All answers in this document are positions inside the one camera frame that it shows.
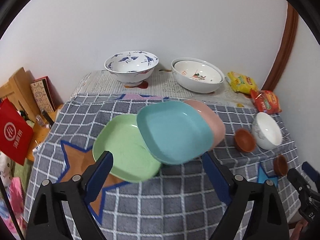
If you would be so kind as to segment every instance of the red snack package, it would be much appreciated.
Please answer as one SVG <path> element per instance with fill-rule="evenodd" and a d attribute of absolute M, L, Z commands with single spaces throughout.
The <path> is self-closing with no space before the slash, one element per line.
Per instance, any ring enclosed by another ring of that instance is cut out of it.
<path fill-rule="evenodd" d="M 269 90 L 250 91 L 254 105 L 259 112 L 275 114 L 282 112 L 278 97 Z"/>
<path fill-rule="evenodd" d="M 33 129 L 6 98 L 0 103 L 0 151 L 24 165 Z"/>

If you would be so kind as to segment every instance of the small brown bowl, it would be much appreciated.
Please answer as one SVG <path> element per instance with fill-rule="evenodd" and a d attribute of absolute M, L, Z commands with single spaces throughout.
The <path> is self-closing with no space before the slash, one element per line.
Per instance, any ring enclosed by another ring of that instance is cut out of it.
<path fill-rule="evenodd" d="M 239 152 L 249 153 L 256 147 L 256 140 L 248 130 L 240 128 L 235 133 L 235 147 Z"/>
<path fill-rule="evenodd" d="M 282 177 L 288 173 L 287 159 L 283 155 L 278 155 L 277 158 L 273 160 L 273 170 L 275 174 Z"/>

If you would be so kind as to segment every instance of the stacked bowls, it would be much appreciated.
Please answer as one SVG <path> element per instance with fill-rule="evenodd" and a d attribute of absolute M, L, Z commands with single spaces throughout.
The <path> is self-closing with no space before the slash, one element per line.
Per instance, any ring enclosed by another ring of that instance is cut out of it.
<path fill-rule="evenodd" d="M 225 76 L 216 66 L 197 58 L 177 58 L 171 63 L 174 79 L 184 88 L 197 93 L 211 93 Z"/>

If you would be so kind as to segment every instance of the white ceramic bowl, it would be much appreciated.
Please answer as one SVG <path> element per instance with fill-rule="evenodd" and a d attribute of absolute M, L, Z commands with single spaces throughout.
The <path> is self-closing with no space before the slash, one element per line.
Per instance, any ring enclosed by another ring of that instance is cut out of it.
<path fill-rule="evenodd" d="M 263 112 L 257 113 L 252 124 L 252 134 L 257 144 L 265 150 L 271 150 L 282 143 L 282 133 L 278 124 Z"/>
<path fill-rule="evenodd" d="M 214 92 L 225 79 L 219 68 L 196 58 L 177 58 L 171 66 L 175 80 L 184 88 L 197 93 Z"/>
<path fill-rule="evenodd" d="M 114 79 L 125 86 L 135 87 L 152 74 L 158 63 L 158 57 L 149 52 L 125 51 L 108 58 L 104 66 Z"/>

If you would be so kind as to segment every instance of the stuffed toy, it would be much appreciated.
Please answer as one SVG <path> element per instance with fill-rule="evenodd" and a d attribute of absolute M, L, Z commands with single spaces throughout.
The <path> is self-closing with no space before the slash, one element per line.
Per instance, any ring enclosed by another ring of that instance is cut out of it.
<path fill-rule="evenodd" d="M 8 187 L 12 180 L 11 167 L 11 159 L 0 151 L 0 177 L 5 187 Z"/>

